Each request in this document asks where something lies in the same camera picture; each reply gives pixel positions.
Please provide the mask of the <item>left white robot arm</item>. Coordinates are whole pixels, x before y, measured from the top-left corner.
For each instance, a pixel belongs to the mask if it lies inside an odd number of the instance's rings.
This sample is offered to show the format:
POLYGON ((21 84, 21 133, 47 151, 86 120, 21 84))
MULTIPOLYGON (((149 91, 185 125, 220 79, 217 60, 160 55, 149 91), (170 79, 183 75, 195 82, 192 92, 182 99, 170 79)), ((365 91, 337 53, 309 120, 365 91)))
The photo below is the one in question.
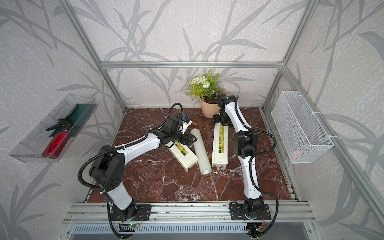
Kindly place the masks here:
POLYGON ((102 147, 89 169, 90 177, 100 187, 101 194, 121 211, 128 210, 134 200, 123 183, 125 166, 135 158, 163 146, 180 143, 190 147, 197 139, 187 133, 192 121, 166 117, 159 127, 150 129, 143 137, 112 147, 102 147))

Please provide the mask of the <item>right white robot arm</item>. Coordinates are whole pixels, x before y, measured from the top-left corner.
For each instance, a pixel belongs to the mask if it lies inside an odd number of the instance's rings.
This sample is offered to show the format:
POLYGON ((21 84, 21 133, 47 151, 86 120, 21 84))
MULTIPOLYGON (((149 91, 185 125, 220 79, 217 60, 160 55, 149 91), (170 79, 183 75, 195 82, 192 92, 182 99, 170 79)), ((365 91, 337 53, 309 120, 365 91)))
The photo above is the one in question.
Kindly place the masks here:
POLYGON ((256 158, 259 134, 251 130, 237 104, 235 96, 220 94, 218 97, 219 113, 213 116, 213 126, 222 124, 225 127, 234 127, 236 135, 234 140, 234 153, 239 158, 244 178, 244 210, 246 215, 253 218, 257 211, 264 207, 262 193, 259 190, 256 158))

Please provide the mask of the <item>cream wrap dispenser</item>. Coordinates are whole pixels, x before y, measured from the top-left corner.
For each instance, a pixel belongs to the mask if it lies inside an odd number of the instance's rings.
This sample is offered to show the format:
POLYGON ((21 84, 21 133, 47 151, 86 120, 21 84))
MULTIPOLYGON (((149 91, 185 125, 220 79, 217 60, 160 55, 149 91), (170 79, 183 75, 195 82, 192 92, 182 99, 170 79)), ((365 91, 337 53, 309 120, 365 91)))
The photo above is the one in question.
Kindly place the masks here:
POLYGON ((228 164, 228 127, 215 123, 212 153, 212 167, 226 167, 228 164))
POLYGON ((188 172, 197 162, 198 157, 188 147, 179 142, 171 142, 166 144, 172 155, 178 160, 182 168, 188 172))

